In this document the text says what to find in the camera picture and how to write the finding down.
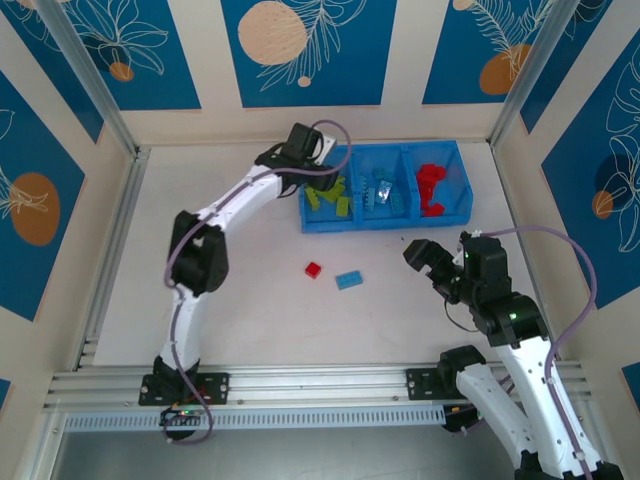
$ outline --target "red lego pieces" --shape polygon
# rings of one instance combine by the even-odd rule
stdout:
[[[316,278],[318,275],[320,275],[321,271],[322,267],[314,262],[311,262],[309,265],[307,265],[307,268],[304,269],[304,273],[309,275],[311,278]]]
[[[420,210],[423,217],[438,217],[444,213],[444,206],[440,203],[429,205],[433,199],[436,185],[447,176],[447,169],[433,163],[420,167],[416,174],[418,189],[420,190]]]

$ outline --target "metal bracket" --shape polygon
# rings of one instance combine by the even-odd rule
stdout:
[[[194,386],[209,405],[226,405],[229,391],[228,373],[197,373],[194,378]],[[142,378],[140,397],[138,404],[141,406],[170,406],[173,398],[165,398],[158,388],[157,377],[154,374],[145,375]],[[182,402],[184,405],[194,404],[190,401]]]
[[[405,371],[409,400],[458,400],[460,393],[447,392],[437,368],[409,368]]]

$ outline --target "blue bin divider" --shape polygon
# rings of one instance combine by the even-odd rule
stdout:
[[[346,146],[337,147],[325,164],[337,165],[345,153]],[[436,185],[432,200],[445,207],[440,217],[421,216],[416,174],[427,163],[447,169],[447,176]],[[392,212],[389,200],[385,204],[376,203],[373,212],[365,209],[366,188],[375,187],[377,191],[380,180],[373,172],[380,168],[395,177],[391,191],[402,196],[402,214]],[[355,145],[349,164],[340,174],[345,177],[344,195],[352,197],[353,209],[349,210],[348,217],[338,217],[336,205],[321,198],[320,209],[314,212],[301,189],[299,205],[304,233],[464,225],[471,218],[473,191],[455,141]],[[366,181],[364,190],[360,175]]]

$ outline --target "white table surface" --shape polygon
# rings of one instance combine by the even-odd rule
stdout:
[[[133,216],[94,365],[151,365],[167,336],[171,293],[162,284],[173,221],[233,186],[268,144],[156,147]],[[300,233],[297,197],[260,210],[227,238],[230,273],[213,294],[201,340],[202,364],[304,365],[430,362],[485,337],[451,325],[431,281],[402,252],[429,238],[455,251],[463,229],[513,225],[485,143],[460,143],[474,190],[470,223],[436,229]],[[515,235],[502,238],[514,289],[533,296]],[[310,261],[322,266],[313,280]],[[334,277],[360,270],[364,283],[339,291]],[[453,318],[473,328],[464,306]]]

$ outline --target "blue storage bin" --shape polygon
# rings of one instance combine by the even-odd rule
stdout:
[[[325,164],[339,164],[346,146],[337,147]],[[416,174],[424,164],[447,169],[447,176],[436,185],[431,204],[441,203],[445,212],[439,217],[422,217]],[[394,177],[392,193],[402,198],[404,210],[392,209],[391,200],[366,208],[367,189],[380,185],[380,172]],[[336,215],[336,205],[320,199],[320,208],[311,210],[304,191],[299,196],[304,233],[350,230],[390,230],[411,227],[465,225],[471,218],[473,191],[455,141],[354,145],[350,162],[340,172],[347,187],[344,196],[352,198],[353,209],[347,217]]]

